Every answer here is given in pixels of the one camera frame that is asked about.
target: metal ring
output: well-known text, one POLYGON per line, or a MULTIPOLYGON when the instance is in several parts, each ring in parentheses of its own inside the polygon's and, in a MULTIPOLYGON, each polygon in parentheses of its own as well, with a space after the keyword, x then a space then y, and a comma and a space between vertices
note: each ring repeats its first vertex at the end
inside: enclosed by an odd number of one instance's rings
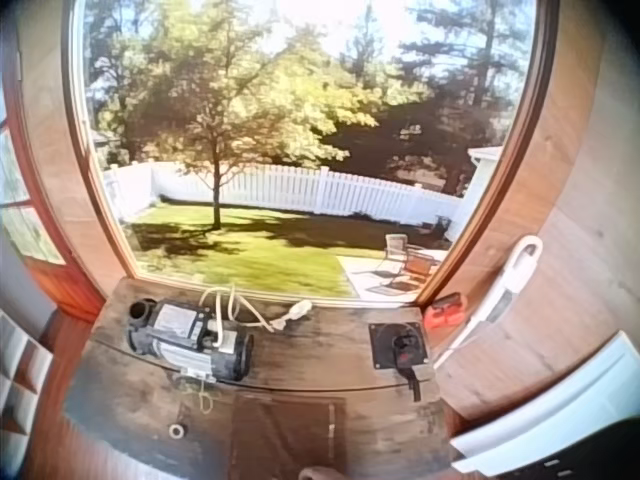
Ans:
POLYGON ((180 440, 184 437, 184 427, 179 423, 174 423, 169 426, 169 436, 174 440, 180 440))

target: workbench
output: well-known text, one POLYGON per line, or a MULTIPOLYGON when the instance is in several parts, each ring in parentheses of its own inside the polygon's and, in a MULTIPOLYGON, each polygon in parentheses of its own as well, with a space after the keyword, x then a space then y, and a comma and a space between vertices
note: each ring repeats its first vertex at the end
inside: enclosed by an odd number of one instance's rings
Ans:
MULTIPOLYGON (((314 307, 286 329, 252 329, 251 371, 242 382, 207 384, 214 408, 203 414, 200 383, 164 360, 137 356, 126 340, 127 312, 141 298, 196 305, 199 293, 123 279, 105 304, 65 401, 82 430, 163 472, 189 479, 225 479, 234 397, 239 393, 339 399, 345 412, 344 446, 353 479, 427 479, 449 464, 448 437, 435 372, 415 367, 422 400, 394 370, 373 368, 368 325, 420 322, 417 308, 314 307), (187 435, 171 439, 168 426, 187 435)), ((288 305, 252 301, 265 318, 288 305)))

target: fence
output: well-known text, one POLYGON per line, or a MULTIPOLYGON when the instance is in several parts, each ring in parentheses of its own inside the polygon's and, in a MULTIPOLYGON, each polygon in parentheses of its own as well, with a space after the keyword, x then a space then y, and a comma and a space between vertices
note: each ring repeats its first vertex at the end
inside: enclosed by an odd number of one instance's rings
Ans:
MULTIPOLYGON (((104 172, 104 185, 116 216, 135 218, 158 197, 211 202, 211 190, 194 174, 181 175, 172 163, 145 163, 104 172)), ((461 199, 417 186, 281 165, 260 165, 235 175, 220 189, 228 205, 348 216, 354 213, 407 225, 453 218, 461 199)))

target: green grass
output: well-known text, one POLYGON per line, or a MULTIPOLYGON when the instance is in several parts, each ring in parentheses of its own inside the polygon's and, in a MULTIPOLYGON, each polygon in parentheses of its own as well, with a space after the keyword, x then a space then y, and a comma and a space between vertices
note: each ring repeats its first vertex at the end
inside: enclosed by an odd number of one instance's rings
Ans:
POLYGON ((354 218, 223 208, 219 231, 211 219, 211 207, 160 204, 125 230, 150 273, 331 297, 354 296, 336 255, 381 259, 387 233, 425 243, 416 228, 354 218))

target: red object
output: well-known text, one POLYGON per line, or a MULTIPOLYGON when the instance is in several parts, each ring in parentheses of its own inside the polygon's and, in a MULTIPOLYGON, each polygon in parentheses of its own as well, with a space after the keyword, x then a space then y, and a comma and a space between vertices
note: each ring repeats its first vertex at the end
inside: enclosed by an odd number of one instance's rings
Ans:
POLYGON ((427 307, 422 319, 424 328, 455 327, 466 318, 467 297, 452 293, 427 307))

